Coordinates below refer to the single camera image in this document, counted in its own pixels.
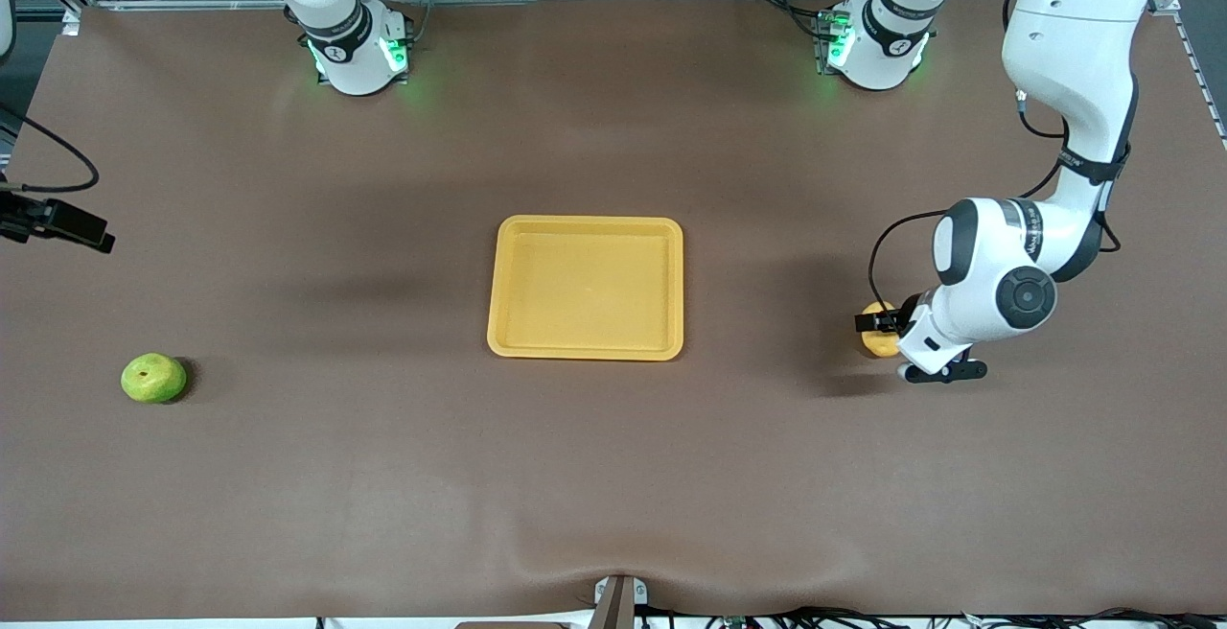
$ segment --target brown tablecloth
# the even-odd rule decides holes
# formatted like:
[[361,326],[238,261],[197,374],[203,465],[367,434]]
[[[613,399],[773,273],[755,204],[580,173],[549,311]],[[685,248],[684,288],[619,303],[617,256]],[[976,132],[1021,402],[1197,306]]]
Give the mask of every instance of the brown tablecloth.
[[[118,245],[0,244],[0,618],[541,612],[611,571],[703,613],[1227,609],[1227,153],[1171,20],[1124,251],[987,380],[859,351],[882,227],[1055,157],[998,7],[950,2],[886,93],[761,2],[439,7],[368,99],[275,11],[86,13],[32,114]],[[10,178],[79,173],[27,130]],[[681,357],[490,353],[513,213],[676,218]],[[882,250],[890,300],[935,280],[929,228]],[[194,396],[120,394],[148,349]]]

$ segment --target robotic arm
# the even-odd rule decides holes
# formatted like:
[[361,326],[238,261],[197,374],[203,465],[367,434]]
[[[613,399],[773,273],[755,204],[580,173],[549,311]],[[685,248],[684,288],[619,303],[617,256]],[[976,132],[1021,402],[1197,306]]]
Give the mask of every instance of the robotic arm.
[[848,12],[840,39],[829,48],[827,64],[867,91],[888,91],[920,65],[929,43],[929,25],[945,0],[847,0],[834,7]]
[[1056,307],[1056,283],[1094,261],[1129,156],[1137,103],[1129,51],[1145,4],[1018,0],[1001,55],[1018,91],[1069,124],[1058,186],[1048,200],[969,197],[946,211],[933,239],[941,284],[892,316],[914,365],[902,368],[904,379],[958,379],[960,354],[1039,327]]
[[377,0],[285,0],[315,66],[346,94],[372,94],[409,67],[405,17]]

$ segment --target yellow fruit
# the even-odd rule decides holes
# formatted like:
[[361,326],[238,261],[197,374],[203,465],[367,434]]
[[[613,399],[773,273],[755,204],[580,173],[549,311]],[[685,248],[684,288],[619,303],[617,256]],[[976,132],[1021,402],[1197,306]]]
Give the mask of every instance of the yellow fruit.
[[[871,304],[865,305],[861,314],[871,314],[871,311],[881,311],[882,307],[877,305],[877,302],[871,302]],[[886,310],[894,310],[894,307],[886,304]],[[875,354],[877,358],[891,358],[899,354],[899,336],[894,332],[860,332],[860,341],[869,349],[869,353]]]

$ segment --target green apple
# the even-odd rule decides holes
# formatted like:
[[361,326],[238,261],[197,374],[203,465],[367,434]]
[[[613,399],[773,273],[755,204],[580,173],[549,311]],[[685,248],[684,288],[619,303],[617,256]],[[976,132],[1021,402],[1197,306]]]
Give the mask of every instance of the green apple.
[[167,354],[142,354],[124,368],[119,386],[137,402],[161,405],[178,397],[188,386],[188,370]]

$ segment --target plastic tray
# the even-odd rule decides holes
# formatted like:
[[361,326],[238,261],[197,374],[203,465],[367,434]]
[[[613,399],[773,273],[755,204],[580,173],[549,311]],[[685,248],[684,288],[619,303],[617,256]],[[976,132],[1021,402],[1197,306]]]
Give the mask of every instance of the plastic tray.
[[671,218],[507,218],[486,341],[513,358],[676,357],[681,228]]

